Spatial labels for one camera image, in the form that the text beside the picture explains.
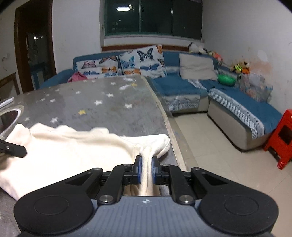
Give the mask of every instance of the red plastic stool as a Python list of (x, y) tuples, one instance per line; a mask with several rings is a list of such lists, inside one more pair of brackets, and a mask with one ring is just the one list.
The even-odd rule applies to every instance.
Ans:
[(270, 147), (281, 157), (277, 167), (283, 169), (292, 158), (292, 109), (285, 111), (276, 130), (269, 138), (264, 150)]

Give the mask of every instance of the sofa backrest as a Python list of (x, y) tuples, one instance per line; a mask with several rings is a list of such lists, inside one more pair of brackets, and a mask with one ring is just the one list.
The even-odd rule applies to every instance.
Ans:
[[(79, 56), (79, 57), (75, 57), (73, 59), (73, 69), (74, 71), (76, 71), (76, 62), (79, 61), (84, 61), (84, 60), (97, 60), (97, 59), (101, 59), (103, 57), (108, 57), (108, 56), (119, 56), (120, 54), (124, 53), (125, 51), (115, 51), (115, 52), (106, 52), (106, 53), (96, 53), (96, 54), (89, 54), (89, 55), (84, 55), (84, 56)], [(185, 53), (185, 54), (189, 54), (187, 52), (179, 52), (179, 51), (163, 51), (163, 57), (164, 57), (164, 63), (165, 66), (180, 66), (180, 58), (179, 58), (179, 54), (180, 53)], [(192, 53), (193, 55), (197, 55), (200, 57), (209, 57), (213, 60), (213, 64), (214, 64), (214, 69), (217, 70), (218, 67), (218, 61), (213, 58), (212, 56), (209, 55), (199, 55), (196, 53)]]

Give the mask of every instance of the pink cloth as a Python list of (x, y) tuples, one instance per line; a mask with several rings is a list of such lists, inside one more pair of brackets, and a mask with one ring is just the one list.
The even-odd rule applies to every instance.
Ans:
[(83, 81), (83, 80), (87, 80), (87, 77), (85, 75), (83, 75), (80, 72), (75, 72), (67, 82), (73, 82), (73, 81)]

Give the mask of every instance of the brown wooden door frame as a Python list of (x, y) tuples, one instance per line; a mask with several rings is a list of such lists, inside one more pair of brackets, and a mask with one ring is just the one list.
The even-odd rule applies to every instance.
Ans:
[[(54, 51), (53, 51), (53, 36), (52, 36), (52, 6), (53, 0), (48, 1), (48, 57), (49, 64), (52, 70), (52, 74), (56, 75)], [(30, 75), (30, 68), (27, 59), (27, 49), (26, 49), (26, 32), (24, 30), (24, 21), (22, 20), (23, 13), (22, 10), (26, 4), (16, 8), (15, 10), (15, 21), (14, 21), (14, 45), (15, 45), (15, 56), (16, 64), (19, 75), (19, 81), (23, 93), (34, 90), (32, 79)]]

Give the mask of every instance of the window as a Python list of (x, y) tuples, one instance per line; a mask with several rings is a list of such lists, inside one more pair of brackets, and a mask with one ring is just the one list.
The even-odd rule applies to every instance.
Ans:
[(105, 35), (201, 33), (202, 0), (105, 0)]

